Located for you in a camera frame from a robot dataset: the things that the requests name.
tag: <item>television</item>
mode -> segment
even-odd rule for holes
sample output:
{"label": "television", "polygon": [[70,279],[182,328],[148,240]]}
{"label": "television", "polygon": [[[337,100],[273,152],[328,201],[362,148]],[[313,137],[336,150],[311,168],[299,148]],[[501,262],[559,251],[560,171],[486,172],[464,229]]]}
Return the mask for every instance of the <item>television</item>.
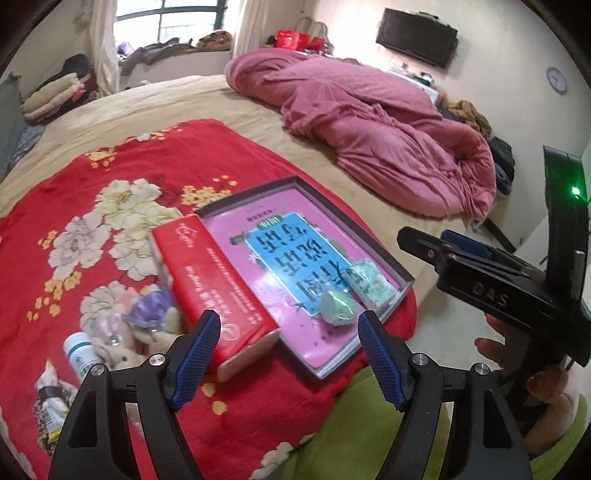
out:
{"label": "television", "polygon": [[457,30],[427,14],[385,9],[376,43],[429,65],[446,68],[457,47]]}

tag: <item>green cushion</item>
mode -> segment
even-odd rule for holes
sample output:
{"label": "green cushion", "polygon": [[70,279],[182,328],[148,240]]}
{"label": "green cushion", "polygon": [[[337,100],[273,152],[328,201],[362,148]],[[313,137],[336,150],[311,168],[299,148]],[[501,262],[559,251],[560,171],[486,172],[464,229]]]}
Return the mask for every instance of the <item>green cushion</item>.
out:
{"label": "green cushion", "polygon": [[[545,454],[531,462],[534,480],[551,480],[583,436],[587,402],[581,395],[579,410],[567,434]],[[321,431],[295,450],[285,464],[281,480],[375,480],[402,414],[382,396],[371,368],[358,372]],[[449,435],[449,416],[442,407],[431,458],[423,480],[437,480]]]}

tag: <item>window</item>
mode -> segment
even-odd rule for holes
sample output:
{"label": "window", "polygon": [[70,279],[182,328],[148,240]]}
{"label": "window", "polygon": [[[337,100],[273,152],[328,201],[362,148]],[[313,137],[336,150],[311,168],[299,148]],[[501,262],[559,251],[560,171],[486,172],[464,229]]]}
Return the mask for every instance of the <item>window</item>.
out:
{"label": "window", "polygon": [[133,48],[178,37],[198,40],[222,27],[226,0],[118,0],[115,41]]}

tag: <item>red box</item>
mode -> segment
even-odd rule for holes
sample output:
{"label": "red box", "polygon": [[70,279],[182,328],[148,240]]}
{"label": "red box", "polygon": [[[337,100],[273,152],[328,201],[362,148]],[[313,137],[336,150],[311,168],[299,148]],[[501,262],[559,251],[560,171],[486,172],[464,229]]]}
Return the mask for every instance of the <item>red box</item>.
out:
{"label": "red box", "polygon": [[208,370],[225,382],[270,352],[281,329],[236,272],[197,215],[150,231],[160,282],[168,285],[190,329],[205,309],[222,321]]}
{"label": "red box", "polygon": [[291,30],[279,30],[276,38],[277,48],[286,48],[287,50],[296,51],[304,51],[310,41],[309,35]]}

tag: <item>wall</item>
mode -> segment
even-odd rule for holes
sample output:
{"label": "wall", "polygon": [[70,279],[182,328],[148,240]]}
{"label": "wall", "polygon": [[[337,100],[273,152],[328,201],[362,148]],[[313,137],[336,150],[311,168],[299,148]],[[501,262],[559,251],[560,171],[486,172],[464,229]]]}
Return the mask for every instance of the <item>wall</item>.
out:
{"label": "wall", "polygon": [[317,0],[269,0],[265,40],[278,30],[293,30],[301,17],[314,14]]}
{"label": "wall", "polygon": [[[318,0],[314,16],[329,26],[335,55],[388,70],[396,56],[375,43],[385,7],[426,11],[459,31],[447,71],[408,60],[410,70],[431,73],[450,98],[472,101],[512,145],[514,191],[491,218],[519,245],[546,215],[542,146],[581,155],[589,139],[591,91],[582,75],[546,24],[518,0]],[[548,84],[550,66],[564,73],[565,95]]]}
{"label": "wall", "polygon": [[231,58],[229,51],[202,51],[170,57],[152,66],[139,64],[129,77],[121,77],[121,89],[136,87],[142,80],[155,83],[189,75],[220,75]]}
{"label": "wall", "polygon": [[81,3],[62,0],[27,37],[8,65],[6,73],[21,75],[23,95],[28,96],[42,81],[58,73],[65,59],[77,53],[89,55],[88,32],[74,23]]}

